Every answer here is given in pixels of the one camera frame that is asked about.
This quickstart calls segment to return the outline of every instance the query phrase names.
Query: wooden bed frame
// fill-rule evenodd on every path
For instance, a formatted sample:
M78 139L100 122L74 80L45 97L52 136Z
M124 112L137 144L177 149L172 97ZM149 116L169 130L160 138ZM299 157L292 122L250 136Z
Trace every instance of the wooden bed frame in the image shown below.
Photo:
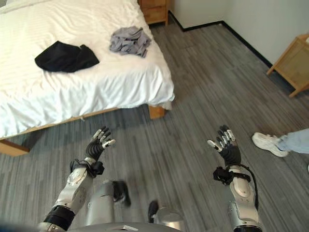
M63 122L56 123L56 124L47 124L47 125L44 125L44 126L41 126L41 127L33 127L33 128L30 128L30 129L28 129L24 132L21 132L19 134L16 134L16 135L41 130L41 129L52 127L52 126L59 125L59 124L62 124L62 123L71 122L71 121L74 121L74 120L83 119L83 118L86 118L86 117L103 114L103 113L113 111L113 110L117 110L117 109L118 108L102 110L102 111L98 111L98 112L94 112L94 113L89 113L89 114L86 114L86 115L83 115L83 116L72 117L68 120L65 120ZM150 115L150 119L156 119L156 118L164 117L165 109L163 109L162 107L149 106L149 115ZM10 137L11 136L0 138L0 153L5 153L5 154L8 154L10 156L21 156L21 155L24 155L24 154L26 154L30 151L30 149L27 148L27 147L24 147L24 146L21 146L21 145L18 145L18 144L14 144L10 141L5 140L5 139L10 138Z

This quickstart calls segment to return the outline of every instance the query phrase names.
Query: blue jeans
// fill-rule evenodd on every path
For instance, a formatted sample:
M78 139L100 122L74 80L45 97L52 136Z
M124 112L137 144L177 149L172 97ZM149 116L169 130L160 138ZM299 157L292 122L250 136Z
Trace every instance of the blue jeans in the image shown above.
M309 128L282 136L278 148L282 151L295 151L309 154Z

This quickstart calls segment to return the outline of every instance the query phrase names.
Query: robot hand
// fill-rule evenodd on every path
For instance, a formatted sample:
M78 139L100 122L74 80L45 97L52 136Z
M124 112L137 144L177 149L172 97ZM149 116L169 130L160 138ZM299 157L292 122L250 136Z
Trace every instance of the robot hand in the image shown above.
M208 140L207 143L216 149L225 161L225 165L240 164L241 154L237 146L236 139L233 132L228 126L220 126L218 130L219 136L217 136L217 143Z
M105 126L97 130L86 148L86 155L98 161L104 149L116 143L116 140L108 138L110 134Z

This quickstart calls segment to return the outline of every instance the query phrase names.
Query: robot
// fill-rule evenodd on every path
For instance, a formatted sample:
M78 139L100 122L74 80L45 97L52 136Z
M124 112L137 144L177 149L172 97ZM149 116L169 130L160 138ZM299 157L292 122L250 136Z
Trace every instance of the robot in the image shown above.
M39 224L38 232L65 232L69 229L75 215L85 203L88 189L97 175L103 174L104 167L99 161L102 152L115 144L110 139L109 129L103 127L92 137L86 148L84 160L74 160L70 164L71 174L67 179L52 210L45 220ZM258 193L256 180L251 170L241 164L241 154L232 131L225 125L220 127L217 142L207 143L216 149L225 160L225 169L217 167L213 173L215 180L226 185L229 195L228 214L234 232L261 232L258 216ZM248 170L255 185L254 191L249 185L251 178L243 173ZM148 209L148 223L115 222L114 203L121 202L130 207L129 191L124 181L105 181L91 197L88 204L86 226L71 230L72 232L186 232L184 219L174 210L159 208L157 201L152 201ZM28 231L27 228L0 226L7 231Z

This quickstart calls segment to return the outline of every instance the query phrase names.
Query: white sneaker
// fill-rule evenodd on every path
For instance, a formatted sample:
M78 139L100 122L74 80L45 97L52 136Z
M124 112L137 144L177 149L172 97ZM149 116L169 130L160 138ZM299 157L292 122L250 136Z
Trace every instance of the white sneaker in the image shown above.
M262 133L254 133L252 136L253 143L260 149L270 151L272 154L278 157L285 157L289 154L288 151L281 151L277 144L280 141L276 136L270 136Z

